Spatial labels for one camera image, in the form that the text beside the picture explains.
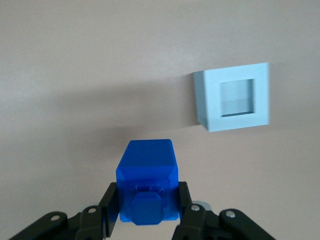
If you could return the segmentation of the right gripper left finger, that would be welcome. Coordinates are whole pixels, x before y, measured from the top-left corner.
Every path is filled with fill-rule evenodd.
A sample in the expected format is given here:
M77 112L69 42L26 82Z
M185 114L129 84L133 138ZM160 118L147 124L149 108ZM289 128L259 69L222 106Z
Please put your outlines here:
M112 182L97 205L90 205L73 217L60 211L49 212L11 239L104 240L111 236L118 215L117 184Z

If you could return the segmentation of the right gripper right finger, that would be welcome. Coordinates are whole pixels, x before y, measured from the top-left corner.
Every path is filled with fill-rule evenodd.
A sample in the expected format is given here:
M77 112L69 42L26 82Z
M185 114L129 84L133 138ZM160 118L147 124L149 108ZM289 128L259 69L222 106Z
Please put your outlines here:
M179 182L180 224L173 240L273 240L267 231L242 211L234 208L216 215L200 203L193 203L187 182Z

